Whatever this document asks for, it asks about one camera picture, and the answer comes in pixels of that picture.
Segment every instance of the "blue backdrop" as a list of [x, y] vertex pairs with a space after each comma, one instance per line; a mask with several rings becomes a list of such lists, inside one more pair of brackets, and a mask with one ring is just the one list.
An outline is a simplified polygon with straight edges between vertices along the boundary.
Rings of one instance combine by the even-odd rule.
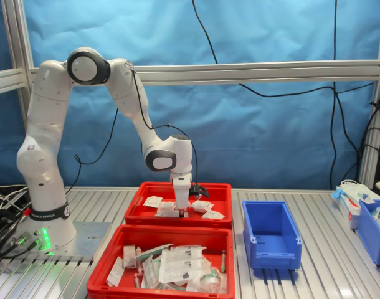
[[[333, 58], [334, 0], [201, 1], [200, 18], [220, 63]], [[214, 63], [191, 0], [26, 1], [34, 63], [65, 60], [81, 46], [106, 59], [124, 57], [135, 65]], [[339, 1], [337, 59], [376, 59], [380, 0]], [[340, 82], [338, 91], [368, 82]], [[332, 83], [253, 84], [265, 94], [299, 92]], [[238, 85], [146, 87], [154, 126], [171, 123], [194, 142], [199, 180], [233, 187], [328, 189], [333, 160], [330, 118], [333, 93], [262, 98]], [[340, 95], [349, 137], [359, 144], [369, 116], [373, 87]], [[22, 181], [16, 151], [24, 133], [15, 92], [0, 95], [0, 183]], [[76, 87], [71, 96], [58, 157], [64, 182], [84, 162], [98, 157], [110, 134], [115, 105], [105, 87]], [[356, 154], [335, 115], [338, 183]], [[159, 129], [162, 138], [176, 133]], [[129, 120], [118, 116], [103, 158], [84, 166], [79, 186], [138, 186], [167, 181], [144, 165], [140, 139]]]

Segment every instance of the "table surface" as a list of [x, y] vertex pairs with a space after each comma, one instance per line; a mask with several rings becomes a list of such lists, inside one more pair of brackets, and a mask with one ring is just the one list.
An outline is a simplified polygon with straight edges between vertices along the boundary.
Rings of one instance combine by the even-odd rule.
[[[6, 260], [0, 271], [1, 298], [86, 298], [86, 281], [137, 188], [76, 187], [68, 195], [75, 221], [111, 222], [94, 262]], [[380, 298], [380, 267], [375, 266], [357, 233], [329, 191], [233, 189], [236, 299]], [[301, 269], [258, 270], [247, 265], [243, 200], [285, 201], [303, 239]]]

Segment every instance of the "red plastic bin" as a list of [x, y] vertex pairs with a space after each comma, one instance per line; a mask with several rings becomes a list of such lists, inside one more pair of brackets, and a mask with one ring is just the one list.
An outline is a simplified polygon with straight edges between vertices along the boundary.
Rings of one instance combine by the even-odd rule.
[[[142, 250], [173, 243], [174, 245], [202, 245], [207, 249], [202, 254], [212, 263], [221, 268], [222, 250], [226, 250], [227, 294], [198, 293], [171, 290], [149, 290], [135, 287], [134, 274], [137, 269], [125, 269], [117, 287], [109, 287], [106, 279], [118, 256], [123, 258], [123, 246], [140, 246]], [[229, 229], [161, 227], [150, 225], [121, 225], [105, 249], [95, 270], [87, 282], [89, 299], [101, 298], [167, 298], [167, 299], [234, 299], [234, 258], [233, 235]]]
[[[155, 217], [157, 210], [153, 207], [146, 207], [147, 197], [162, 197], [163, 201], [175, 201], [175, 195], [172, 184], [169, 182], [144, 182], [136, 192], [128, 210], [125, 213], [127, 224], [138, 225], [166, 225], [166, 226], [184, 226], [184, 227], [217, 227], [232, 228], [232, 188], [229, 184], [200, 183], [201, 186], [208, 190], [209, 197], [202, 200], [214, 204], [213, 211], [220, 212], [225, 216], [221, 220], [203, 219], [202, 214], [189, 209], [188, 218], [172, 217]], [[189, 198], [192, 204], [195, 201], [194, 196]]]

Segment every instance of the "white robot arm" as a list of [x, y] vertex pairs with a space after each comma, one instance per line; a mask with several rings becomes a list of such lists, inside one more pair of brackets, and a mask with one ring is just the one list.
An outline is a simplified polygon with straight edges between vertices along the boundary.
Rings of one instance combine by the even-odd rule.
[[79, 48], [66, 62], [50, 60], [39, 67], [29, 105], [27, 134], [17, 155], [17, 167], [26, 180], [32, 204], [30, 218], [19, 225], [17, 235], [41, 234], [40, 227], [47, 227], [51, 242], [44, 240], [39, 251], [63, 246], [75, 237], [57, 153], [72, 87], [98, 84], [107, 86], [119, 111], [133, 122], [147, 167], [152, 171], [170, 170], [180, 215], [188, 207], [189, 194], [207, 195], [205, 189], [191, 185], [190, 139], [171, 135], [163, 141], [153, 129], [146, 92], [132, 63], [126, 59], [105, 60], [91, 48]]

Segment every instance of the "blue plastic bin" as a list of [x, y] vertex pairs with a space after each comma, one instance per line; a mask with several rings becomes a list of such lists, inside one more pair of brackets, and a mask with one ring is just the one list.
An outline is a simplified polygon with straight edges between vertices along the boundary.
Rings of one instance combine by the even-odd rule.
[[284, 201], [243, 201], [244, 242], [251, 268], [299, 269], [302, 240]]
[[361, 208], [357, 232], [373, 262], [380, 265], [380, 228], [371, 215], [380, 206], [380, 200], [376, 200], [375, 204], [359, 203]]

